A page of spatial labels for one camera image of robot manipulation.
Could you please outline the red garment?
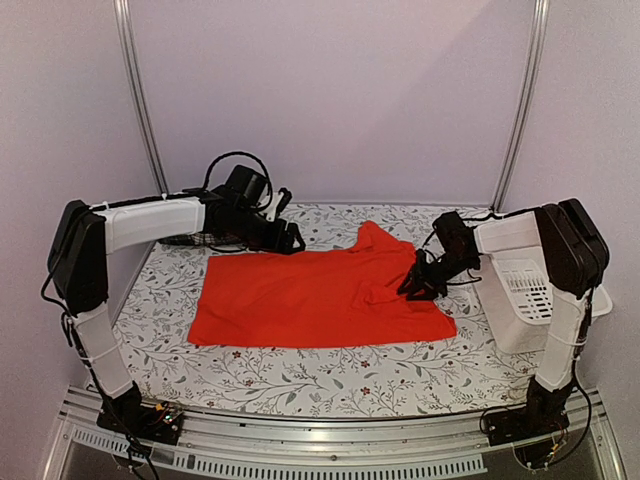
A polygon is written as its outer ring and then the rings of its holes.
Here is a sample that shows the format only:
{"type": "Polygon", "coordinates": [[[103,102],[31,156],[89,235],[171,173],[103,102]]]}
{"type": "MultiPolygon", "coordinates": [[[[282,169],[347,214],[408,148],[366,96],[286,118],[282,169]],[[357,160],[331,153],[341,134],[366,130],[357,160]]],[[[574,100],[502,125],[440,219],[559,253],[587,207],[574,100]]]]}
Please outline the red garment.
{"type": "Polygon", "coordinates": [[[453,338],[455,321],[433,302],[397,293],[415,256],[372,221],[346,249],[212,256],[188,340],[315,349],[453,338]]]}

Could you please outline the black white plaid skirt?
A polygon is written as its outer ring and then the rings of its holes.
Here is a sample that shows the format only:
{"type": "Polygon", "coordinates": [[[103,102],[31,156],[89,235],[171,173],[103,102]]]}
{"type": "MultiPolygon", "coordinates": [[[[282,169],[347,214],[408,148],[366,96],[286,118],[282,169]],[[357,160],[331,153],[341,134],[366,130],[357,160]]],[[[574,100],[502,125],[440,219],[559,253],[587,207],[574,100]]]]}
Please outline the black white plaid skirt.
{"type": "Polygon", "coordinates": [[[241,246],[244,244],[244,241],[232,234],[199,232],[165,237],[160,239],[159,243],[174,246],[226,247],[241,246]]]}

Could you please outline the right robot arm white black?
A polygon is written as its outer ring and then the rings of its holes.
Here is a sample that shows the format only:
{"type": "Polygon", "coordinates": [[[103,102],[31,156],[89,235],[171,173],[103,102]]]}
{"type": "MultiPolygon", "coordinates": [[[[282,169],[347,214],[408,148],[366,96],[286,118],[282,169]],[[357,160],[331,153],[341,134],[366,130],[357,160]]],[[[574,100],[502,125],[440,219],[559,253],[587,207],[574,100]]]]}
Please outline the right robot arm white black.
{"type": "Polygon", "coordinates": [[[575,365],[610,261],[606,242],[576,198],[480,218],[446,212],[432,234],[441,254],[419,249],[398,294],[434,300],[454,277],[478,271],[473,281],[498,348],[542,354],[516,421],[524,435],[539,435],[577,386],[575,365]]]}

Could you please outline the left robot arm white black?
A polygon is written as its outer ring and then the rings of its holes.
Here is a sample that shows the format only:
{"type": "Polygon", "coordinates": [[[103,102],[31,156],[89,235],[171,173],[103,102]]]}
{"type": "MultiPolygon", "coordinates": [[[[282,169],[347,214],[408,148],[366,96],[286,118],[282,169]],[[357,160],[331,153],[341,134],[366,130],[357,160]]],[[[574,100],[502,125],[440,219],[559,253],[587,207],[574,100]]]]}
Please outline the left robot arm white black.
{"type": "Polygon", "coordinates": [[[291,198],[287,188],[274,189],[258,156],[235,150],[211,161],[199,187],[96,205],[73,200],[65,206],[40,296],[60,307],[68,344],[89,370],[105,410],[126,433],[141,433],[149,415],[112,331],[110,256],[193,235],[221,254],[299,253],[306,248],[299,227],[281,216],[291,198]]]}

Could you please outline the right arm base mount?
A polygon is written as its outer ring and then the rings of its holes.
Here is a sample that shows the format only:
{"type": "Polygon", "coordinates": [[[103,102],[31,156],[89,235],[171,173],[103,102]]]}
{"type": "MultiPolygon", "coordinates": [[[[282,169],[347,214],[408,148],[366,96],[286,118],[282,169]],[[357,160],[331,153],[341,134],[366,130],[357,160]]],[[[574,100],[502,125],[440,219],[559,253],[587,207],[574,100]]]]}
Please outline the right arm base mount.
{"type": "Polygon", "coordinates": [[[534,401],[523,406],[491,407],[480,417],[480,431],[491,446],[560,432],[570,425],[563,407],[546,407],[534,401]]]}

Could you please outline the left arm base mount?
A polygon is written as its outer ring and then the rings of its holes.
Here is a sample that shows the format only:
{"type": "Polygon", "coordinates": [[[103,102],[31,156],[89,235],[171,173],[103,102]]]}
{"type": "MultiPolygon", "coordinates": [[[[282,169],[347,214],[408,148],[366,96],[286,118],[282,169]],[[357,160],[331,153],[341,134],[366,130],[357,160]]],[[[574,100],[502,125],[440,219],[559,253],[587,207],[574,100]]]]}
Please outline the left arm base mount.
{"type": "Polygon", "coordinates": [[[177,445],[184,421],[184,411],[177,404],[163,401],[144,405],[134,397],[104,401],[97,426],[137,439],[177,445]]]}

